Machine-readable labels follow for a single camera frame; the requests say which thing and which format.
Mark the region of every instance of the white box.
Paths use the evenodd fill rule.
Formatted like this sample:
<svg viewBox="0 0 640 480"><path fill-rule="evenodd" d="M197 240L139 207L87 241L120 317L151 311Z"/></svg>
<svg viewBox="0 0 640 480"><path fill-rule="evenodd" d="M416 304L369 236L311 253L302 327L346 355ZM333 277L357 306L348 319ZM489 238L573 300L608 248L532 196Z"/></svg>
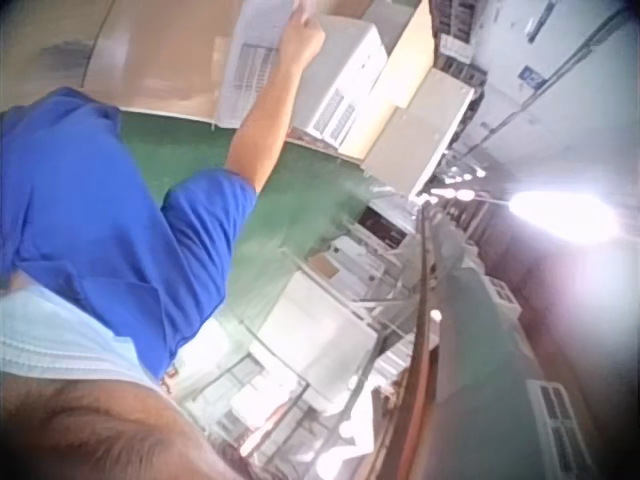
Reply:
<svg viewBox="0 0 640 480"><path fill-rule="evenodd" d="M387 62L375 25L320 15L326 40L302 76L292 126L338 147Z"/></svg>

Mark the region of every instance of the blue short sleeve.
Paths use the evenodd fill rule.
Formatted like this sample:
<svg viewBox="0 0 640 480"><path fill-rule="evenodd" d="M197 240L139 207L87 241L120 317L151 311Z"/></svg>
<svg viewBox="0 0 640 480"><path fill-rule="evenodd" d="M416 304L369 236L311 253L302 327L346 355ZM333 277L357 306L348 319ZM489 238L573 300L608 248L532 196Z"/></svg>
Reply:
<svg viewBox="0 0 640 480"><path fill-rule="evenodd" d="M225 297L233 245L256 203L256 191L224 169L195 174L167 193L162 213L191 274L194 302L207 318Z"/></svg>

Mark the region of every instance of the hand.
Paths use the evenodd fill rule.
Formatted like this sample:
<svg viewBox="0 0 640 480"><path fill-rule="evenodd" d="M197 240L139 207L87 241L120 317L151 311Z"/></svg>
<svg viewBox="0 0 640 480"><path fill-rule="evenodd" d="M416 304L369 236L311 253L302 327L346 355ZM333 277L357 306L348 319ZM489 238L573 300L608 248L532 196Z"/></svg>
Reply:
<svg viewBox="0 0 640 480"><path fill-rule="evenodd" d="M299 2L280 39L280 66L302 74L320 51L324 37L318 21L309 18Z"/></svg>

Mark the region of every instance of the green floor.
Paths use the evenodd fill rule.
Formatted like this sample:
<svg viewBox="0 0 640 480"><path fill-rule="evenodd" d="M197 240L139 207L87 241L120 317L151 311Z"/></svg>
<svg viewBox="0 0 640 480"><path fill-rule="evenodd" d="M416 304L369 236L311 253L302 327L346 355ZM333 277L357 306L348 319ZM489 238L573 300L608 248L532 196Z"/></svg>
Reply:
<svg viewBox="0 0 640 480"><path fill-rule="evenodd" d="M124 115L124 141L158 203L174 183L221 166L231 135L199 122ZM223 312L258 329L295 271L279 249L304 257L337 236L345 216L363 210L370 185L348 162L287 145L237 245Z"/></svg>

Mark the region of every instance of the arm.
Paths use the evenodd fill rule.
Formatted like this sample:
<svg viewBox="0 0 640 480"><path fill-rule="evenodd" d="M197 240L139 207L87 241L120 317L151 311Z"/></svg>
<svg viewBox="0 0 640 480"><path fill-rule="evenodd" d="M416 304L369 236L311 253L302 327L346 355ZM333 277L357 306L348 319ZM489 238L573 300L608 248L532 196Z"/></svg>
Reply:
<svg viewBox="0 0 640 480"><path fill-rule="evenodd" d="M262 190L289 131L302 72L320 51L324 32L299 6L280 41L277 66L236 132L225 168Z"/></svg>

